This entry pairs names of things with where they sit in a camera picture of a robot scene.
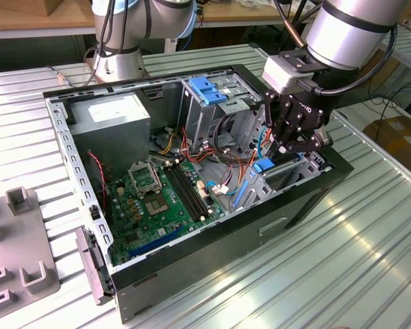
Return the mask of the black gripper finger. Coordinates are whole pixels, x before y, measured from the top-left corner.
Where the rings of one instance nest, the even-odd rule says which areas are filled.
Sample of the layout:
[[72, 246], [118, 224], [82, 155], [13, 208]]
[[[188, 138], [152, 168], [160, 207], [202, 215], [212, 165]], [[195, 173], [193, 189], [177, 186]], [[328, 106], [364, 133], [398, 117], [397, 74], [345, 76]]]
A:
[[330, 135], [328, 133], [315, 132], [307, 139], [290, 141], [284, 148], [288, 153], [308, 153], [319, 151], [328, 146], [330, 146]]
[[268, 150], [268, 157], [277, 159], [279, 157], [279, 148], [286, 144], [286, 117], [288, 114], [288, 97], [280, 96], [274, 90], [268, 90], [264, 94], [265, 118], [266, 125], [271, 129], [273, 142]]

